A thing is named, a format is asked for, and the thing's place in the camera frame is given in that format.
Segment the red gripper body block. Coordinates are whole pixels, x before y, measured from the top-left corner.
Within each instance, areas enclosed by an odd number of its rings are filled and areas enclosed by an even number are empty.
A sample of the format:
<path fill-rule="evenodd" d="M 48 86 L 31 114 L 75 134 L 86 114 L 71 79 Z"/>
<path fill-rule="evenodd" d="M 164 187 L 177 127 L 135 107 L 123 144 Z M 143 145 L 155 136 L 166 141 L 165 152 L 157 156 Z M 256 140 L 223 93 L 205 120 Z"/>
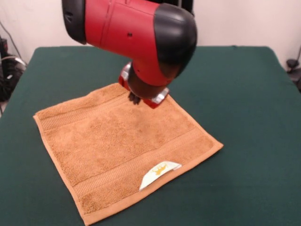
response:
<path fill-rule="evenodd" d="M 129 73 L 128 72 L 122 72 L 121 75 L 119 76 L 119 84 L 124 87 L 126 90 L 130 92 L 131 89 L 128 85 L 128 78 L 129 78 Z M 159 107 L 165 100 L 165 90 L 157 94 L 154 98 L 147 99 L 147 98 L 141 98 L 140 102 L 144 102 L 148 107 L 155 109 Z"/>

